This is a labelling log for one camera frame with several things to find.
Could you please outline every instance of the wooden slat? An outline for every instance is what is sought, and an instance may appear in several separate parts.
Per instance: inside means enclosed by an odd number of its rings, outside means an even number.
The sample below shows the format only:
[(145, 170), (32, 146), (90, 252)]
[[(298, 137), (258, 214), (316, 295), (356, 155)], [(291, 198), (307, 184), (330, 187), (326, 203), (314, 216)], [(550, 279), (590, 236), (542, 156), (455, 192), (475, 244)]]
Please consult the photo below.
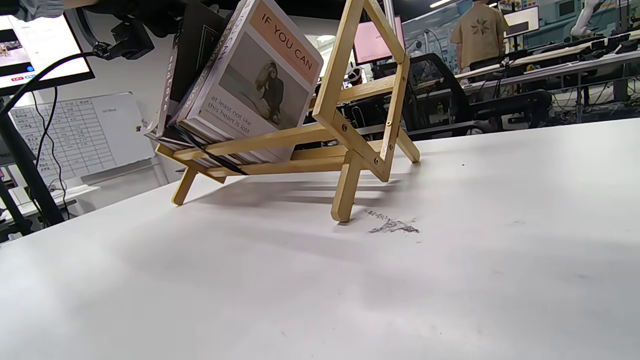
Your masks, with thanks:
[[(213, 155), (237, 154), (252, 150), (268, 149), (270, 147), (294, 146), (299, 143), (327, 141), (335, 139), (331, 133), (320, 124), (310, 124), (292, 129), (280, 130), (275, 133), (231, 140), (227, 142), (208, 145), (205, 150)], [(174, 158), (180, 160), (192, 160), (206, 158), (207, 155), (199, 149), (186, 149), (176, 151)]]
[[(373, 148), (373, 151), (380, 151), (382, 140), (369, 142), (369, 145)], [(347, 148), (342, 145), (319, 147), (317, 149), (297, 150), (293, 152), (291, 159), (309, 160), (320, 158), (335, 158), (337, 156), (344, 156), (347, 151)]]
[(362, 158), (360, 155), (355, 151), (348, 151), (342, 162), (338, 187), (331, 206), (331, 217), (335, 221), (347, 222), (351, 218), (361, 169)]
[(394, 92), (389, 102), (389, 111), (387, 115), (387, 123), (385, 127), (385, 136), (382, 139), (382, 148), (380, 149), (380, 157), (385, 161), (385, 169), (383, 171), (384, 182), (389, 181), (391, 176), (391, 164), (393, 163), (394, 151), (396, 149), (396, 139), (398, 130), (400, 129), (400, 120), (402, 119), (402, 106), (404, 103), (404, 92), (406, 90), (406, 80), (409, 75), (409, 67), (411, 63), (408, 61), (409, 56), (404, 54), (404, 61), (398, 65), (396, 71), (396, 82), (394, 83)]
[[(311, 160), (287, 161), (285, 163), (266, 163), (240, 166), (249, 175), (290, 174), (293, 172), (323, 172), (339, 171), (343, 157), (321, 158)], [(207, 173), (211, 176), (240, 175), (227, 168), (210, 168)]]
[(365, 0), (346, 0), (344, 4), (342, 18), (335, 37), (335, 45), (331, 51), (331, 57), (325, 72), (326, 75), (320, 86), (316, 107), (313, 112), (314, 119), (325, 125), (332, 132), (330, 125), (333, 121), (333, 112), (340, 97), (344, 73), (349, 63), (349, 55), (351, 55), (364, 3)]
[(173, 161), (177, 161), (181, 164), (183, 164), (184, 166), (188, 167), (188, 168), (192, 168), (193, 170), (196, 170), (197, 172), (201, 173), (202, 175), (206, 176), (206, 177), (210, 177), (211, 179), (214, 179), (215, 181), (224, 184), (225, 183), (225, 178), (224, 177), (215, 177), (215, 176), (211, 176), (209, 174), (207, 174), (207, 168), (205, 168), (204, 166), (198, 164), (197, 162), (193, 161), (193, 160), (182, 160), (182, 159), (178, 159), (175, 156), (173, 156), (174, 152), (173, 150), (169, 149), (167, 146), (159, 143), (158, 146), (156, 147), (156, 152), (160, 155), (166, 156), (167, 158), (170, 158)]
[(178, 184), (178, 187), (173, 193), (173, 198), (171, 199), (172, 203), (178, 206), (184, 204), (184, 199), (186, 199), (187, 193), (189, 193), (191, 184), (193, 184), (193, 180), (196, 178), (197, 174), (198, 172), (191, 167), (184, 170), (182, 179), (180, 179), (180, 184)]
[(380, 32), (382, 39), (384, 39), (385, 44), (391, 51), (391, 55), (394, 56), (398, 65), (405, 61), (405, 51), (400, 41), (398, 41), (398, 37), (394, 33), (385, 13), (382, 12), (380, 5), (378, 5), (378, 0), (366, 0), (364, 2), (364, 10), (367, 11), (367, 15), (371, 18), (373, 23), (376, 25), (376, 29)]
[[(336, 105), (343, 104), (345, 102), (351, 102), (355, 100), (364, 99), (365, 97), (386, 94), (391, 92), (394, 88), (394, 79), (396, 75), (390, 75), (381, 79), (376, 79), (368, 83), (352, 86), (347, 89), (342, 89), (338, 96), (338, 102)], [(313, 111), (316, 106), (316, 97), (311, 98), (309, 104), (309, 111)]]
[(362, 138), (362, 135), (360, 135), (335, 108), (333, 109), (331, 126), (337, 131), (336, 139), (348, 149), (357, 152), (364, 160), (367, 168), (371, 170), (378, 179), (382, 180), (385, 168), (384, 160), (382, 160), (380, 154), (371, 148)]
[(405, 133), (403, 128), (400, 128), (398, 132), (397, 144), (412, 163), (420, 161), (420, 150), (418, 150), (418, 147), (411, 141), (409, 135)]

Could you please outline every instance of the woman on book cover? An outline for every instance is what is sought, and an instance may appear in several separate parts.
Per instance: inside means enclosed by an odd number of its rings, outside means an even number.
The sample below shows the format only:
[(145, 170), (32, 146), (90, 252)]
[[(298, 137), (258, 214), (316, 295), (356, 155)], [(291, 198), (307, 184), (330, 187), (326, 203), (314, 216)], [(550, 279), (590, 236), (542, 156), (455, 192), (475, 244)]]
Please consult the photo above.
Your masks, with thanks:
[(280, 105), (284, 97), (284, 81), (278, 78), (278, 66), (271, 60), (262, 67), (255, 80), (255, 88), (266, 107), (258, 106), (260, 116), (274, 124), (280, 123)]

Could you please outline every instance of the whiteboard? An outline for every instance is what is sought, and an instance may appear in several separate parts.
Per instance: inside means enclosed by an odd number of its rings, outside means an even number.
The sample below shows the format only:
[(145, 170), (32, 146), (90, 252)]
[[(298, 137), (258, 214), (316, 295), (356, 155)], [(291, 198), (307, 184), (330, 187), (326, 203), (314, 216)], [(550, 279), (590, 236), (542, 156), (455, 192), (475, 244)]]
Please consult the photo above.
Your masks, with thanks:
[[(49, 120), (51, 106), (38, 104), (45, 121)], [(37, 154), (44, 125), (35, 106), (14, 108), (11, 116), (33, 154)], [(54, 140), (62, 178), (72, 179), (153, 158), (151, 141), (136, 132), (141, 123), (142, 116), (130, 93), (58, 101), (49, 135)], [(51, 145), (50, 139), (45, 138), (38, 164), (46, 183), (58, 179)]]

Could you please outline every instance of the pink screen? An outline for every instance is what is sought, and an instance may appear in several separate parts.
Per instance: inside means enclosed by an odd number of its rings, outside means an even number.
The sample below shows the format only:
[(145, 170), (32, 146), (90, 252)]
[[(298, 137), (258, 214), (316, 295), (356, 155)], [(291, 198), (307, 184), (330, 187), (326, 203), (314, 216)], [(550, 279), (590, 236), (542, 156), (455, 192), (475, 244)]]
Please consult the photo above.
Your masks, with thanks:
[[(402, 44), (404, 48), (404, 36), (400, 17), (396, 17), (396, 33), (398, 41), (400, 41), (400, 44)], [(353, 45), (356, 49), (357, 63), (367, 63), (391, 56), (391, 51), (389, 51), (378, 29), (376, 29), (376, 25), (371, 21), (358, 24)]]

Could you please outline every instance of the white tabletop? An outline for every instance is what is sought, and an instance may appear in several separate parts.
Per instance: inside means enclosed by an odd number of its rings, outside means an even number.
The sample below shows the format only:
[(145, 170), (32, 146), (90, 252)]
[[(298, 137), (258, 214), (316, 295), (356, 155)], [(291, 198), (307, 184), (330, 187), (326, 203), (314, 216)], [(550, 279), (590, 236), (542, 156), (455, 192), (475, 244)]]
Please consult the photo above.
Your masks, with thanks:
[(347, 225), (337, 173), (198, 178), (3, 245), (0, 358), (638, 358), (640, 119), (419, 147)]

